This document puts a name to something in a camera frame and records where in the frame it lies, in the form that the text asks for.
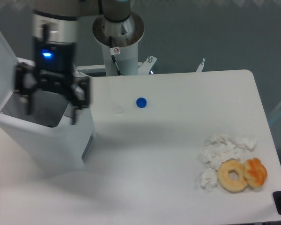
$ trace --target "blue bottle cap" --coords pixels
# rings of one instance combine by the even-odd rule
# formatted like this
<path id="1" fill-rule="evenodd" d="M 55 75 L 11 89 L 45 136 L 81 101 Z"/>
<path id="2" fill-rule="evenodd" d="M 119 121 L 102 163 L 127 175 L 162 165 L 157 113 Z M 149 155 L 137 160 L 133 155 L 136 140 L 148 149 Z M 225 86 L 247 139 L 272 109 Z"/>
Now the blue bottle cap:
<path id="1" fill-rule="evenodd" d="M 146 105 L 147 105 L 147 100 L 146 100 L 144 97 L 139 97 L 139 98 L 136 100 L 136 105 L 137 105 L 139 108 L 144 108 L 144 107 L 146 107 Z"/>

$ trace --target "warning sticker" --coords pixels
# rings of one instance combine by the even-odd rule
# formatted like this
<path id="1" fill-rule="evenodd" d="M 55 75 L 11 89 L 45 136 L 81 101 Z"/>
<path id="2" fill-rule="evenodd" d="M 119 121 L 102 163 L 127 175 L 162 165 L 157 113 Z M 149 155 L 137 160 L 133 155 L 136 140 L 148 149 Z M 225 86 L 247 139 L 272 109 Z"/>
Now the warning sticker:
<path id="1" fill-rule="evenodd" d="M 110 51 L 111 51 L 111 55 L 120 54 L 120 48 L 119 47 L 110 48 Z"/>

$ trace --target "blue led light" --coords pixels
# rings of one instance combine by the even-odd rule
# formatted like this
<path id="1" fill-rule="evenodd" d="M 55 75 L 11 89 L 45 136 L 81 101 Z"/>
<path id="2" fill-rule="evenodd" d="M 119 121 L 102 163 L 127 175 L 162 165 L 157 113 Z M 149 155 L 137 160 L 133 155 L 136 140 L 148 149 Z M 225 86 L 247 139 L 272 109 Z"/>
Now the blue led light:
<path id="1" fill-rule="evenodd" d="M 43 50 L 42 51 L 42 55 L 46 58 L 46 59 L 49 59 L 53 56 L 52 53 L 48 52 L 48 50 Z"/>
<path id="2" fill-rule="evenodd" d="M 45 57 L 50 57 L 50 56 L 51 56 L 51 53 L 43 53 L 43 56 L 45 56 Z"/>

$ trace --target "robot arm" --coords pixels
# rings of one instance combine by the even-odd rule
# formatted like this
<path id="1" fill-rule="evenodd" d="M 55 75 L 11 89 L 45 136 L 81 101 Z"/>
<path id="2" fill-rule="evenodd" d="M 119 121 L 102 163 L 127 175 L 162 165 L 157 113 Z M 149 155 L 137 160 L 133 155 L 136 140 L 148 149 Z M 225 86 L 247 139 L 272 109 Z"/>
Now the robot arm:
<path id="1" fill-rule="evenodd" d="M 74 124 L 78 111 L 90 104 L 89 77 L 74 77 L 73 73 L 78 18 L 103 13 L 106 20 L 119 25 L 130 17 L 130 0 L 35 0 L 33 8 L 35 67 L 25 64 L 16 67 L 15 92 L 27 99 L 28 114 L 33 110 L 36 90 L 64 95 L 73 106 Z M 36 81 L 29 88 L 23 84 L 27 73 L 32 73 Z M 76 95 L 77 86 L 83 89 L 84 99 Z"/>

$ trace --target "donut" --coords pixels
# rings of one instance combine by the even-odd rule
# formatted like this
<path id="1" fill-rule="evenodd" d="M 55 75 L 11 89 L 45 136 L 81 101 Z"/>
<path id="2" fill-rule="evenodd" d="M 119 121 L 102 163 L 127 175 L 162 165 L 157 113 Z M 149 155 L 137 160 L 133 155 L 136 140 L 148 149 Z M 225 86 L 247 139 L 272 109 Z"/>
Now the donut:
<path id="1" fill-rule="evenodd" d="M 238 174 L 238 180 L 232 180 L 229 177 L 229 172 L 236 172 Z M 221 167 L 217 171 L 217 179 L 223 188 L 230 192 L 238 192 L 245 189 L 248 185 L 244 178 L 244 166 L 236 160 L 230 160 L 222 163 Z"/>
<path id="2" fill-rule="evenodd" d="M 244 162 L 244 177 L 251 187 L 258 188 L 266 181 L 267 171 L 258 158 L 248 159 Z"/>

